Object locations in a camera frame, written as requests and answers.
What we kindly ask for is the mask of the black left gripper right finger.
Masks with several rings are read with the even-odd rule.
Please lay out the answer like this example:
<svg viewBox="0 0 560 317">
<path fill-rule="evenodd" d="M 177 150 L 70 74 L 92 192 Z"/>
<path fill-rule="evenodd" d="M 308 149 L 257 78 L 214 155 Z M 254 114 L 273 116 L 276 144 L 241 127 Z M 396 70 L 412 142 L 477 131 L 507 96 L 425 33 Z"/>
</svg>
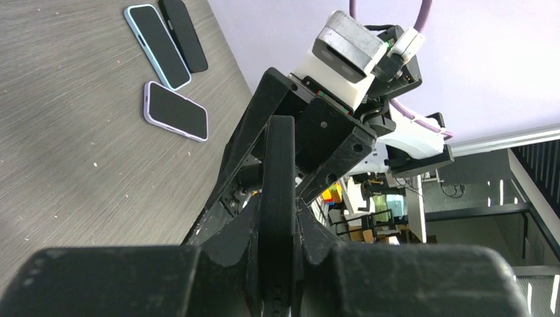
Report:
<svg viewBox="0 0 560 317">
<path fill-rule="evenodd" d="M 344 242 L 297 207 L 293 316 L 527 316 L 513 270 L 481 246 Z"/>
</svg>

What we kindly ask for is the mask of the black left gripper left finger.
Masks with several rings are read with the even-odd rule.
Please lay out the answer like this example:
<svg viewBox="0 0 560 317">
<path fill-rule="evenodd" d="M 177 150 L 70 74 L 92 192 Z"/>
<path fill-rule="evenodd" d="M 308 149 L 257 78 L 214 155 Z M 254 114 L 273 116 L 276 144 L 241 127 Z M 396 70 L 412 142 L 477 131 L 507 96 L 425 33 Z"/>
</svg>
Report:
<svg viewBox="0 0 560 317">
<path fill-rule="evenodd" d="M 39 250 L 1 296 L 1 315 L 259 316 L 247 274 L 258 201 L 200 246 Z"/>
</svg>

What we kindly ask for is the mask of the lilac cased phone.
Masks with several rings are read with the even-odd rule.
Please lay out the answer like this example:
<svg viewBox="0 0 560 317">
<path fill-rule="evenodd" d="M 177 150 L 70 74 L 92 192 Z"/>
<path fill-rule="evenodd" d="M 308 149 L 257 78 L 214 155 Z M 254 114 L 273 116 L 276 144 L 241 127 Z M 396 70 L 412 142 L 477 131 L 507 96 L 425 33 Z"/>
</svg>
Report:
<svg viewBox="0 0 560 317">
<path fill-rule="evenodd" d="M 198 142 L 209 138 L 207 110 L 154 81 L 143 88 L 143 117 L 154 126 Z"/>
</svg>

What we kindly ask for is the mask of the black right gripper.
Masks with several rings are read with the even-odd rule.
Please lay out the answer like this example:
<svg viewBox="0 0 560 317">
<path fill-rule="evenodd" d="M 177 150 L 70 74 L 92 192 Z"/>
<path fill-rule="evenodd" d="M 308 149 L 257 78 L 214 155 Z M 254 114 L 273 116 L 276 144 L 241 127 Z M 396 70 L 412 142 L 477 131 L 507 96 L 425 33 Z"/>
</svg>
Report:
<svg viewBox="0 0 560 317">
<path fill-rule="evenodd" d="M 216 184 L 182 244 L 203 243 L 237 217 L 244 197 L 260 188 L 270 117 L 295 121 L 295 166 L 302 179 L 297 197 L 310 204 L 396 129 L 387 111 L 385 98 L 352 110 L 310 77 L 287 77 L 270 67 L 225 146 Z"/>
</svg>

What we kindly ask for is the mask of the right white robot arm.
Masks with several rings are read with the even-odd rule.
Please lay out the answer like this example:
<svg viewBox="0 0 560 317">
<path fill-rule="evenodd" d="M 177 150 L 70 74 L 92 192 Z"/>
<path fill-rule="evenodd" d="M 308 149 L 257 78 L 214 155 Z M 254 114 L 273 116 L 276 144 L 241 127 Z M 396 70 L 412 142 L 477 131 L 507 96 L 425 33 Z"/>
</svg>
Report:
<svg viewBox="0 0 560 317">
<path fill-rule="evenodd" d="M 417 88 L 420 29 L 362 25 L 336 14 L 295 71 L 269 68 L 228 141 L 213 188 L 184 243 L 222 229 L 261 187 L 270 117 L 295 121 L 297 196 L 311 204 L 341 178 L 367 172 L 410 178 L 451 163 L 440 113 L 396 98 Z"/>
</svg>

